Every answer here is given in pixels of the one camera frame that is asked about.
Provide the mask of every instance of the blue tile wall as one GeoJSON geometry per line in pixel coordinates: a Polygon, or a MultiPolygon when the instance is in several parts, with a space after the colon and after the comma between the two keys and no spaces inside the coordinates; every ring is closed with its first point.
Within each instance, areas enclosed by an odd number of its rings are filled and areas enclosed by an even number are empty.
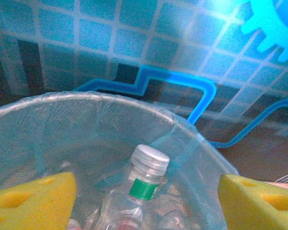
{"type": "Polygon", "coordinates": [[[47,70],[45,75],[46,89],[69,91],[74,88],[73,74],[62,71],[47,70]]]}
{"type": "Polygon", "coordinates": [[[113,20],[116,0],[81,0],[80,11],[89,16],[113,20]]]}
{"type": "Polygon", "coordinates": [[[110,25],[80,20],[79,45],[107,51],[110,45],[110,25]]]}
{"type": "Polygon", "coordinates": [[[254,102],[261,94],[263,90],[245,87],[239,95],[235,98],[236,102],[252,103],[254,102]]]}
{"type": "Polygon", "coordinates": [[[173,37],[182,37],[191,22],[194,12],[185,7],[165,3],[156,25],[156,32],[173,37]]]}
{"type": "Polygon", "coordinates": [[[34,35],[32,9],[13,0],[0,0],[0,26],[3,30],[34,35]]]}
{"type": "MultiPolygon", "coordinates": [[[[233,136],[249,122],[245,117],[288,97],[288,60],[277,60],[283,47],[257,51],[266,35],[260,28],[242,33],[253,10],[252,1],[239,2],[79,0],[79,7],[74,0],[0,0],[0,62],[11,92],[23,96],[30,91],[20,40],[38,47],[47,91],[72,90],[93,78],[133,83],[143,64],[208,78],[217,94],[197,124],[233,136]]],[[[288,25],[288,1],[276,12],[288,25]]],[[[187,117],[202,94],[151,81],[145,95],[134,98],[187,117]]],[[[286,119],[288,111],[280,110],[269,121],[286,119]]]]}
{"type": "Polygon", "coordinates": [[[146,59],[149,61],[170,64],[179,44],[163,38],[154,37],[147,51],[146,59]]]}
{"type": "Polygon", "coordinates": [[[72,70],[74,68],[74,50],[71,48],[44,44],[45,64],[57,69],[72,70]]]}
{"type": "Polygon", "coordinates": [[[251,36],[252,34],[244,35],[241,32],[241,25],[233,23],[226,30],[217,47],[237,54],[244,48],[251,36]]]}
{"type": "Polygon", "coordinates": [[[204,61],[208,51],[193,47],[184,46],[176,62],[176,66],[185,69],[197,70],[204,61]]]}
{"type": "Polygon", "coordinates": [[[119,29],[116,34],[114,52],[140,58],[147,35],[131,30],[119,29]]]}
{"type": "Polygon", "coordinates": [[[50,6],[57,6],[66,10],[72,11],[74,7],[74,0],[38,0],[43,4],[50,6]]]}
{"type": "Polygon", "coordinates": [[[207,14],[199,14],[189,34],[189,40],[211,46],[222,30],[225,21],[207,14]]]}
{"type": "Polygon", "coordinates": [[[227,76],[228,79],[247,81],[254,71],[259,67],[258,63],[239,61],[227,76]]]}
{"type": "Polygon", "coordinates": [[[102,54],[79,52],[78,70],[89,75],[103,76],[106,71],[107,57],[102,54]]]}
{"type": "Polygon", "coordinates": [[[281,69],[275,69],[273,67],[264,66],[252,79],[251,83],[257,85],[268,86],[274,79],[282,72],[281,69]]]}
{"type": "Polygon", "coordinates": [[[214,53],[205,65],[203,72],[210,73],[218,76],[222,76],[226,73],[227,69],[230,67],[234,58],[214,53]]]}
{"type": "Polygon", "coordinates": [[[148,30],[151,26],[156,7],[157,0],[123,0],[120,10],[120,22],[148,30]]]}
{"type": "Polygon", "coordinates": [[[54,41],[73,43],[73,18],[71,16],[40,9],[39,24],[43,37],[54,41]]]}
{"type": "Polygon", "coordinates": [[[272,85],[272,89],[288,91],[288,73],[285,73],[281,79],[272,85]]]}

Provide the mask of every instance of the plastic bottle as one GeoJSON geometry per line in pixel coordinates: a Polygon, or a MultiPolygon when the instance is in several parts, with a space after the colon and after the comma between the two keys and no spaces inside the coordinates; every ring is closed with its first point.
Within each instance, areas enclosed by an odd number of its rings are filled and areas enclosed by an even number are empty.
{"type": "Polygon", "coordinates": [[[153,230],[156,213],[150,202],[167,170],[169,158],[138,145],[120,187],[105,197],[95,230],[153,230]]]}
{"type": "Polygon", "coordinates": [[[173,210],[165,214],[159,222],[157,230],[189,230],[189,224],[182,212],[173,210]]]}
{"type": "Polygon", "coordinates": [[[77,198],[71,218],[78,221],[82,230],[91,230],[99,218],[103,195],[92,187],[89,176],[75,163],[64,161],[60,172],[72,172],[77,182],[77,198]]]}

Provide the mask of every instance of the trash can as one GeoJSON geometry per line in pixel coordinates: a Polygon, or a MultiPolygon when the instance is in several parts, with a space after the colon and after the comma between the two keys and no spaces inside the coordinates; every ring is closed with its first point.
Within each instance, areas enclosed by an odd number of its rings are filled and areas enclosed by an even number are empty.
{"type": "Polygon", "coordinates": [[[115,186],[138,144],[171,160],[157,213],[180,207],[194,229],[226,229],[217,186],[220,175],[237,170],[184,118],[112,94],[54,92],[0,107],[0,189],[62,160],[77,162],[92,186],[115,186]]]}

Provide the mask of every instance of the square tile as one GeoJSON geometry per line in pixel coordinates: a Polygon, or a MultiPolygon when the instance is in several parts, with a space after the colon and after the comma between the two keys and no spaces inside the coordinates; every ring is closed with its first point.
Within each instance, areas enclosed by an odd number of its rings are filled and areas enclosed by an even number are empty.
{"type": "Polygon", "coordinates": [[[117,0],[81,0],[80,11],[93,17],[113,20],[116,1],[117,0]]]}
{"type": "Polygon", "coordinates": [[[13,36],[2,35],[5,53],[11,60],[21,60],[17,39],[13,36]]]}
{"type": "Polygon", "coordinates": [[[207,64],[203,69],[203,72],[223,76],[233,61],[234,58],[232,57],[214,53],[209,58],[207,64]]]}
{"type": "Polygon", "coordinates": [[[241,4],[238,13],[235,15],[236,18],[247,21],[253,16],[252,5],[250,2],[241,4]]]}
{"type": "Polygon", "coordinates": [[[271,115],[267,117],[267,120],[288,124],[288,108],[279,108],[278,110],[271,113],[271,115]]]}
{"type": "Polygon", "coordinates": [[[183,98],[183,94],[162,91],[158,99],[159,102],[178,105],[183,98]]]}
{"type": "Polygon", "coordinates": [[[157,0],[123,0],[120,10],[120,22],[148,30],[156,7],[157,0]]]}
{"type": "Polygon", "coordinates": [[[206,108],[206,110],[213,111],[213,112],[221,112],[227,103],[225,102],[220,102],[217,99],[214,99],[206,108]]]}
{"type": "Polygon", "coordinates": [[[226,99],[230,101],[238,93],[239,90],[240,89],[226,85],[218,85],[215,98],[226,99]]]}
{"type": "Polygon", "coordinates": [[[33,13],[29,6],[13,0],[0,0],[1,29],[34,35],[33,13]]]}
{"type": "Polygon", "coordinates": [[[245,87],[244,90],[239,92],[239,94],[235,98],[235,101],[243,103],[254,103],[256,99],[261,96],[262,93],[263,90],[253,87],[245,87]]]}
{"type": "Polygon", "coordinates": [[[74,50],[51,44],[43,45],[44,61],[47,66],[57,69],[72,70],[74,68],[74,50]]]}
{"type": "Polygon", "coordinates": [[[38,18],[43,37],[73,44],[73,17],[39,9],[38,18]]]}
{"type": "Polygon", "coordinates": [[[208,122],[211,121],[210,119],[208,118],[204,118],[204,117],[200,117],[196,122],[195,122],[195,127],[198,129],[198,130],[202,130],[207,124],[208,122]]]}
{"type": "Polygon", "coordinates": [[[168,83],[165,82],[164,84],[164,91],[167,92],[180,92],[180,93],[184,93],[186,90],[188,89],[188,87],[183,86],[183,85],[178,85],[178,84],[173,84],[173,83],[168,83]]]}
{"type": "Polygon", "coordinates": [[[109,80],[114,80],[116,79],[118,70],[119,70],[119,65],[128,65],[128,66],[133,66],[133,67],[139,67],[139,63],[135,61],[130,61],[130,60],[124,60],[121,58],[112,58],[111,60],[111,65],[110,65],[110,75],[109,75],[109,80]]]}
{"type": "Polygon", "coordinates": [[[45,88],[60,91],[71,91],[74,89],[73,74],[61,71],[45,71],[45,88]]]}
{"type": "Polygon", "coordinates": [[[199,14],[189,34],[189,40],[211,46],[224,25],[225,21],[222,19],[206,14],[199,14]]]}
{"type": "Polygon", "coordinates": [[[260,60],[266,59],[268,57],[268,55],[274,50],[275,47],[272,47],[271,49],[268,49],[267,51],[265,51],[263,53],[259,53],[257,51],[257,47],[264,40],[264,38],[265,38],[264,33],[262,33],[262,32],[259,33],[256,36],[255,40],[251,43],[249,48],[244,52],[244,55],[251,57],[251,58],[260,59],[260,60]]]}
{"type": "Polygon", "coordinates": [[[10,75],[15,79],[17,83],[27,84],[27,80],[24,73],[23,65],[11,64],[9,65],[10,75]]]}
{"type": "Polygon", "coordinates": [[[244,35],[241,25],[233,23],[228,27],[217,47],[237,54],[244,48],[251,36],[252,34],[244,35]]]}
{"type": "Polygon", "coordinates": [[[139,71],[139,67],[119,64],[115,81],[124,82],[128,84],[134,84],[137,74],[139,71]]]}
{"type": "Polygon", "coordinates": [[[282,72],[281,69],[275,69],[269,66],[264,66],[252,79],[251,83],[257,85],[270,85],[274,79],[282,72]]]}
{"type": "Polygon", "coordinates": [[[181,100],[179,105],[194,109],[197,106],[197,104],[200,102],[201,98],[202,97],[200,95],[189,94],[187,97],[184,98],[184,100],[181,100]]]}
{"type": "Polygon", "coordinates": [[[259,64],[255,62],[238,61],[227,78],[239,81],[247,81],[258,67],[259,64]]]}
{"type": "Polygon", "coordinates": [[[114,53],[140,58],[147,40],[145,34],[118,29],[116,33],[114,53]]]}
{"type": "Polygon", "coordinates": [[[79,52],[78,70],[89,75],[103,76],[106,71],[107,57],[102,54],[79,52]]]}
{"type": "Polygon", "coordinates": [[[283,48],[279,48],[275,54],[271,57],[271,59],[269,60],[269,62],[280,65],[280,66],[284,66],[287,67],[288,66],[288,59],[285,62],[279,62],[277,59],[278,57],[281,55],[281,53],[284,51],[283,48]]]}
{"type": "Polygon", "coordinates": [[[150,42],[146,59],[152,62],[170,64],[179,44],[163,38],[154,37],[150,42]]]}
{"type": "Polygon", "coordinates": [[[182,37],[192,17],[192,10],[165,3],[161,9],[155,31],[173,37],[182,37]]]}
{"type": "Polygon", "coordinates": [[[109,49],[112,27],[106,24],[80,20],[79,44],[91,49],[109,49]]]}
{"type": "Polygon", "coordinates": [[[198,0],[182,0],[182,1],[190,3],[192,5],[196,5],[198,3],[198,0]]]}
{"type": "Polygon", "coordinates": [[[288,91],[288,72],[285,73],[281,79],[272,85],[272,89],[288,91]]]}
{"type": "Polygon", "coordinates": [[[243,112],[248,107],[245,105],[230,104],[225,110],[223,110],[222,115],[230,117],[239,117],[242,116],[243,112]]]}
{"type": "Polygon", "coordinates": [[[94,79],[94,77],[92,77],[92,76],[78,74],[77,75],[77,87],[79,87],[80,85],[83,85],[83,84],[85,84],[88,81],[93,80],[93,79],[94,79]]]}
{"type": "Polygon", "coordinates": [[[47,4],[49,6],[56,6],[60,8],[64,8],[66,10],[73,10],[73,2],[74,0],[38,0],[43,4],[47,4]]]}
{"type": "Polygon", "coordinates": [[[207,50],[184,46],[175,65],[180,68],[198,70],[207,54],[207,50]]]}
{"type": "Polygon", "coordinates": [[[230,15],[230,13],[237,6],[235,1],[223,1],[223,0],[206,0],[203,6],[211,11],[215,11],[224,15],[230,15]]]}
{"type": "Polygon", "coordinates": [[[255,118],[257,117],[265,108],[272,105],[273,103],[281,100],[282,98],[263,94],[258,100],[252,104],[252,106],[244,113],[244,116],[255,118]]]}

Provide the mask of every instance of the floor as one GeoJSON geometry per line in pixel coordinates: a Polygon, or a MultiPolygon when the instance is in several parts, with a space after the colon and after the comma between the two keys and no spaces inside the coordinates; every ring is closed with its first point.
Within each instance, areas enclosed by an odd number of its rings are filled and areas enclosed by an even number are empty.
{"type": "Polygon", "coordinates": [[[288,174],[288,137],[248,134],[236,145],[219,149],[242,176],[275,181],[288,174]]]}

